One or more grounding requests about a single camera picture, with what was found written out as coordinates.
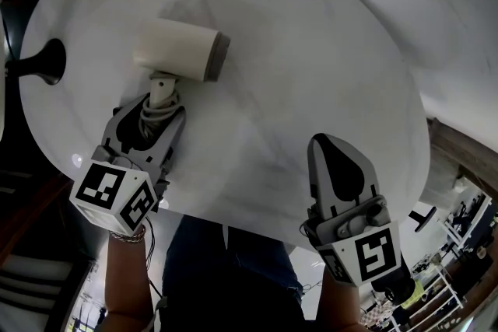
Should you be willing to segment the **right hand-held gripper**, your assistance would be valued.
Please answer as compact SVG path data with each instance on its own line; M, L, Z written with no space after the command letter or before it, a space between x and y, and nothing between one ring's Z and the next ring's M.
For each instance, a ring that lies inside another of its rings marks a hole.
M342 139L315 134L308 166L312 197L326 221L315 215L303 228L335 281L362 286L399 268L398 223L391 221L386 199L377 196L372 162Z

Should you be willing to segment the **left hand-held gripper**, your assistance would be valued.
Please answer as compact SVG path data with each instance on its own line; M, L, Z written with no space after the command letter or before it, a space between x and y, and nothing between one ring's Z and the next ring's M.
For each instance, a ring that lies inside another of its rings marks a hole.
M70 201L92 224L127 237L135 235L146 216L159 207L176 147L186 124L179 108L164 120L150 151L140 132L146 95L113 109L102 145L82 163Z

